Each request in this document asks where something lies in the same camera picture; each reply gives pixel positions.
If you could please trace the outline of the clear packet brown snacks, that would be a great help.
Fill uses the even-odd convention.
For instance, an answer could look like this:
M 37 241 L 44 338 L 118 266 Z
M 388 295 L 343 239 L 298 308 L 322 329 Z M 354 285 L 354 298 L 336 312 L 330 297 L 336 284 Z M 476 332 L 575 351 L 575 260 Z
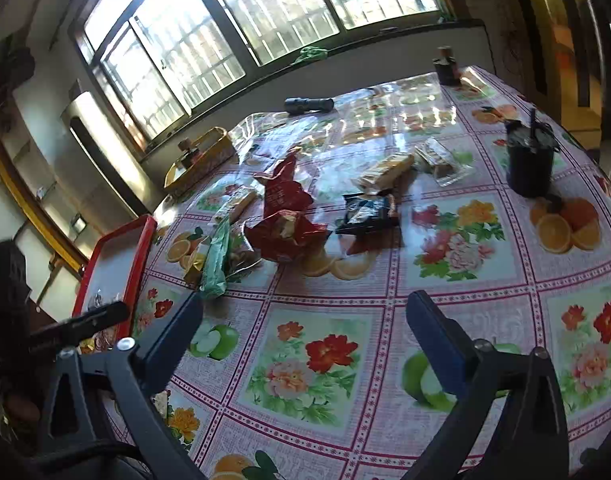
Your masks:
M 261 263 L 261 256 L 249 243 L 243 223 L 232 226 L 228 240 L 228 258 L 225 261 L 225 278 L 228 283 L 238 283 Z

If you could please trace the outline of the red rectangular tray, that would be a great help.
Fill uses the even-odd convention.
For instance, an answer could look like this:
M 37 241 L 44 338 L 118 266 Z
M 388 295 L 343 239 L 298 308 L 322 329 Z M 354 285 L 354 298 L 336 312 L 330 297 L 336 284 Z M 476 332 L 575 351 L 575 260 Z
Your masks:
M 94 335 L 97 350 L 106 350 L 130 334 L 138 287 L 156 229 L 156 220 L 144 214 L 104 235 L 94 247 L 72 314 L 83 314 L 116 300 L 122 300 L 129 309 L 125 321 Z

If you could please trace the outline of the yellow biscuit packet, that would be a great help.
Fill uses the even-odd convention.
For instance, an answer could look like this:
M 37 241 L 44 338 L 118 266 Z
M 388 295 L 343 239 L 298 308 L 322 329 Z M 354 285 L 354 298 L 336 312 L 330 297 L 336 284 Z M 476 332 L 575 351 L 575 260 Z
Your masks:
M 196 250 L 191 254 L 190 260 L 188 260 L 187 269 L 184 274 L 184 282 L 186 284 L 195 286 L 200 281 L 208 252 L 209 248 L 207 246 L 198 246 Z

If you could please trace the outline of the green wafer packet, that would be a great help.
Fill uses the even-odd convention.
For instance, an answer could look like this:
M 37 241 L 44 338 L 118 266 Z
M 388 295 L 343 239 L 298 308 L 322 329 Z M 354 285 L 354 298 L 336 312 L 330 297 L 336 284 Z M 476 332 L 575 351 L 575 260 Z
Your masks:
M 226 290 L 225 260 L 228 258 L 231 223 L 225 217 L 214 230 L 199 284 L 202 300 L 222 296 Z

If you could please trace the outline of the small yellow packet on table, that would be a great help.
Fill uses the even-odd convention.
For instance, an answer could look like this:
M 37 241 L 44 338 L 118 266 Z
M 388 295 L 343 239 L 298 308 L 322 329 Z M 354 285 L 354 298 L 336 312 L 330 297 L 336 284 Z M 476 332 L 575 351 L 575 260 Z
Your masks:
M 220 224 L 224 220 L 234 223 L 244 210 L 257 198 L 258 192 L 252 186 L 240 186 L 217 210 L 212 220 Z

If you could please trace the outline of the dark bottle in box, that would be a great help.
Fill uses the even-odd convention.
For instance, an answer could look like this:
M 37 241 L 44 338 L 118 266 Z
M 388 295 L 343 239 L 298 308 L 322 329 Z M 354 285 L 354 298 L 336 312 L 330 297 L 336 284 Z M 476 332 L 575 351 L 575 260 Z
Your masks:
M 197 160 L 202 156 L 202 152 L 197 145 L 190 139 L 183 139 L 178 143 L 178 148 L 182 152 L 180 164 L 184 169 L 192 168 Z

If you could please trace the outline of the black snack packet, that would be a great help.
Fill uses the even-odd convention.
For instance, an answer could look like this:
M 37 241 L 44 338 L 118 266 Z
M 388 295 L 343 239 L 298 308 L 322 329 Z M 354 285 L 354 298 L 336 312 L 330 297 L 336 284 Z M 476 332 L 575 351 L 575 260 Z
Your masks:
M 337 223 L 337 234 L 363 235 L 400 226 L 397 203 L 388 190 L 347 194 L 343 199 L 345 214 Z

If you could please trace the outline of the large red snack bag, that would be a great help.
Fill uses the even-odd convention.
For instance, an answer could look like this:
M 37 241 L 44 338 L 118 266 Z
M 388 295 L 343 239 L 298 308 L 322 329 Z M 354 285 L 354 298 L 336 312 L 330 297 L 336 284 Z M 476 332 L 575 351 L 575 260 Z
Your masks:
M 244 233 L 262 259 L 287 263 L 323 243 L 329 231 L 326 224 L 313 223 L 302 212 L 282 209 L 254 226 L 246 224 Z

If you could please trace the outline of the yellow cardboard box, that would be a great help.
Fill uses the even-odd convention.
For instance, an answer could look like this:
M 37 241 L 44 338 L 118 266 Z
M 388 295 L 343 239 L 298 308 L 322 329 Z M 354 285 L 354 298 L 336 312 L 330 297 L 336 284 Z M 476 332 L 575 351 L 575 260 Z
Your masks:
M 202 156 L 192 168 L 184 169 L 180 164 L 181 152 L 164 177 L 164 193 L 174 197 L 181 196 L 235 154 L 232 140 L 222 127 L 209 129 L 193 142 L 202 152 Z

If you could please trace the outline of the yellow wafer packet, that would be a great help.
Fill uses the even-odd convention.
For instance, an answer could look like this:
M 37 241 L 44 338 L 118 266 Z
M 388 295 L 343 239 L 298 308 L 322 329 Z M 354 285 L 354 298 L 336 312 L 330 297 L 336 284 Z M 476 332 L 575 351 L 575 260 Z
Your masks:
M 367 168 L 351 182 L 364 192 L 380 192 L 392 188 L 394 181 L 409 171 L 414 162 L 413 153 L 395 153 Z

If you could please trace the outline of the red pyramid snack bag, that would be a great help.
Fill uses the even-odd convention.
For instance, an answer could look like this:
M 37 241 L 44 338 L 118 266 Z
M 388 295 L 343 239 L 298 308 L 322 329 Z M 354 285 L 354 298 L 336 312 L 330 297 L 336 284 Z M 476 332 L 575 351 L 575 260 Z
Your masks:
M 263 186 L 263 217 L 281 210 L 302 212 L 313 203 L 313 197 L 295 180 L 297 156 L 289 153 L 272 174 L 258 174 L 254 178 Z

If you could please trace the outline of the floral plastic tablecloth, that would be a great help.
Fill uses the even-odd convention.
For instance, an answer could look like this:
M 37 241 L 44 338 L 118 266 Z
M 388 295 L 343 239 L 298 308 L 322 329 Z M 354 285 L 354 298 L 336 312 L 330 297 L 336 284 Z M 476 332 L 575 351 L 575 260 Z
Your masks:
M 190 296 L 184 274 L 217 211 L 288 154 L 312 196 L 307 218 L 330 229 L 366 170 L 420 144 L 440 142 L 470 174 L 444 186 L 406 171 L 396 228 L 366 242 L 333 233 L 310 255 L 229 281 L 159 403 L 176 452 L 210 479 L 399 478 L 455 402 L 406 323 L 406 298 L 423 289 L 469 336 L 549 352 L 579 469 L 611 431 L 611 182 L 556 127 L 552 198 L 516 194 L 505 124 L 533 110 L 480 68 L 455 89 L 427 74 L 335 104 L 324 116 L 248 116 L 231 132 L 238 155 L 159 205 L 134 336 Z

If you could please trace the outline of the dark cup with straw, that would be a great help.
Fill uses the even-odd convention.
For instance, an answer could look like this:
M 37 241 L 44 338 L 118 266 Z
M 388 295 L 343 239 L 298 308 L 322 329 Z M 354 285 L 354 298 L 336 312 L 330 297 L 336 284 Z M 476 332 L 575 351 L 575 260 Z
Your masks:
M 505 129 L 507 184 L 522 197 L 545 197 L 551 187 L 554 156 L 560 151 L 552 127 L 538 120 L 537 109 L 532 107 L 526 124 L 507 120 Z

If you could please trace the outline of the black flashlight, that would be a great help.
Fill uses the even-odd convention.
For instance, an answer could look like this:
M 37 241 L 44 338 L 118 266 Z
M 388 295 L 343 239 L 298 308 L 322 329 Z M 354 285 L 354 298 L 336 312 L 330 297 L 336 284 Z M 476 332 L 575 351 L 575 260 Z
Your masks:
M 284 110 L 290 116 L 307 113 L 329 113 L 335 108 L 332 98 L 288 98 L 284 101 Z

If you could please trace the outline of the green cloth on windowsill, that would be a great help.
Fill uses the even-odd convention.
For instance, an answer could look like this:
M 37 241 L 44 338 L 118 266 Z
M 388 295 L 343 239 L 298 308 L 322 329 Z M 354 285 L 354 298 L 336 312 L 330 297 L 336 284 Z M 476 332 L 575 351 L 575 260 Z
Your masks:
M 328 50 L 320 47 L 303 47 L 292 65 L 304 65 L 319 62 L 328 58 Z

